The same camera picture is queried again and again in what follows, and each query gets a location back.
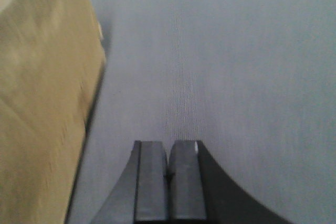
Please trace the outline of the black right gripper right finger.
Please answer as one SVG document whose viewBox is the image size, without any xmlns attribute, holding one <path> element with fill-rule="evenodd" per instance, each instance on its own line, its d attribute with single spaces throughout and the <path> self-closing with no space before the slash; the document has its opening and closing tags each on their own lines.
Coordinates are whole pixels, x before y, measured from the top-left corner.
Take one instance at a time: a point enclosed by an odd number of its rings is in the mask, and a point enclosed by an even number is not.
<svg viewBox="0 0 336 224">
<path fill-rule="evenodd" d="M 175 141 L 169 173 L 171 223 L 288 223 L 235 183 L 202 141 Z"/>
</svg>

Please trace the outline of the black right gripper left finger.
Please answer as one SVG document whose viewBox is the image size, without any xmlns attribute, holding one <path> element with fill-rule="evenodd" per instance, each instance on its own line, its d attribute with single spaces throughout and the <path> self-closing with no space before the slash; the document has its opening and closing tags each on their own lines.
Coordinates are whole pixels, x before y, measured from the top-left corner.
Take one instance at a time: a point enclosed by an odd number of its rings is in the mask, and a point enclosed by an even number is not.
<svg viewBox="0 0 336 224">
<path fill-rule="evenodd" d="M 135 141 L 129 160 L 92 223 L 168 223 L 166 154 L 158 141 Z"/>
</svg>

